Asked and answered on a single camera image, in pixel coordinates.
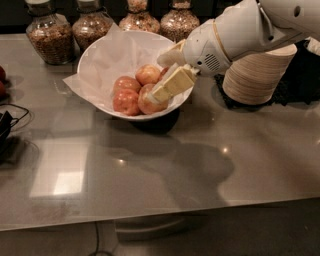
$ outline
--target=stack of bowls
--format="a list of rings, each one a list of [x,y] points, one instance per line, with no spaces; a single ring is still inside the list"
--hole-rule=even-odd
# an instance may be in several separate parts
[[[277,50],[247,55],[226,71],[223,90],[233,100],[260,105],[269,101],[297,52],[292,44]]]

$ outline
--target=white bowl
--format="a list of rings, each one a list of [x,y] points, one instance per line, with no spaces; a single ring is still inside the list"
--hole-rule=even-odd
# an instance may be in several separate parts
[[[154,34],[154,33],[150,33],[150,32],[145,32],[145,31],[123,31],[122,33],[126,33],[126,35],[130,36],[138,45],[140,45],[141,47],[143,47],[143,49],[159,49],[159,52],[161,50],[167,49],[168,47],[173,45],[173,42],[170,41],[169,39],[160,36],[158,34]],[[92,51],[95,51],[97,47],[99,47],[99,45],[101,45],[101,43],[99,44],[99,41],[103,40],[103,38],[100,38],[99,40],[97,40],[96,42],[94,42],[93,44],[91,44],[86,51],[82,54],[82,57],[79,61],[79,65],[78,65],[78,74],[81,75],[81,72],[85,72],[86,68],[88,67],[89,63],[88,63],[88,54],[91,53]],[[116,45],[112,46],[112,49],[107,49],[110,51],[114,51],[114,47],[117,47]],[[123,71],[126,67],[126,63],[121,63],[121,70]],[[138,69],[139,67],[135,67],[133,68],[134,70],[132,70],[132,68],[130,68],[131,70],[124,70],[125,74],[123,75],[128,75],[130,73],[134,74],[134,72]],[[101,111],[112,115],[114,117],[118,117],[121,119],[125,119],[128,121],[148,121],[148,120],[152,120],[161,116],[164,116],[168,113],[170,113],[171,111],[177,109],[178,107],[180,107],[182,105],[182,103],[184,103],[186,101],[186,99],[189,97],[190,93],[192,92],[192,88],[188,89],[187,91],[185,91],[184,93],[181,93],[177,96],[175,96],[174,98],[172,98],[169,102],[169,106],[167,109],[165,109],[164,111],[161,112],[157,112],[151,115],[138,115],[138,116],[126,116],[122,113],[116,112],[113,110],[112,107],[112,88],[113,88],[113,83],[115,81],[117,77],[111,77],[110,78],[110,83],[108,84],[107,88],[100,88],[99,86],[97,86],[97,84],[92,83],[92,84],[88,84],[86,85],[87,88],[81,88],[81,94],[79,94],[80,97],[84,98],[85,100],[89,101],[90,103],[92,103],[94,106],[96,106],[98,109],[100,109]],[[97,99],[97,97],[87,97],[88,94],[90,94],[91,91],[95,91],[98,92],[98,94],[101,95],[101,98]]]

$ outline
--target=glass jar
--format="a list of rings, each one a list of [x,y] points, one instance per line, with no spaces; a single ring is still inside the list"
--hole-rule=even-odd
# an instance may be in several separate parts
[[[25,0],[33,17],[26,34],[39,56],[48,64],[60,65],[75,57],[72,28],[65,16],[56,14],[51,0]]]
[[[172,0],[170,11],[160,22],[161,35],[179,42],[200,25],[200,21],[192,12],[191,0]]]
[[[127,0],[127,16],[123,18],[119,27],[123,30],[142,30],[160,33],[160,22],[148,11],[148,0]]]
[[[113,20],[99,0],[77,0],[77,4],[80,18],[73,24],[72,31],[83,52],[108,33]]]

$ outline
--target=white robotic arm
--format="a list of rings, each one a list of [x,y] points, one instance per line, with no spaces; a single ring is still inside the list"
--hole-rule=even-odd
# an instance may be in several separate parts
[[[319,0],[243,0],[195,29],[182,53],[201,75],[211,76],[248,54],[308,36],[320,39]]]

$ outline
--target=stainless steel table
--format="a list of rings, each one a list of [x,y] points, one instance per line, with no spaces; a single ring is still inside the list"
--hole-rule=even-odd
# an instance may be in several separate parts
[[[0,158],[0,230],[320,196],[318,102],[230,110],[202,78],[179,111],[137,125],[71,93],[77,60],[46,65],[23,34],[0,36],[0,65],[31,111]]]

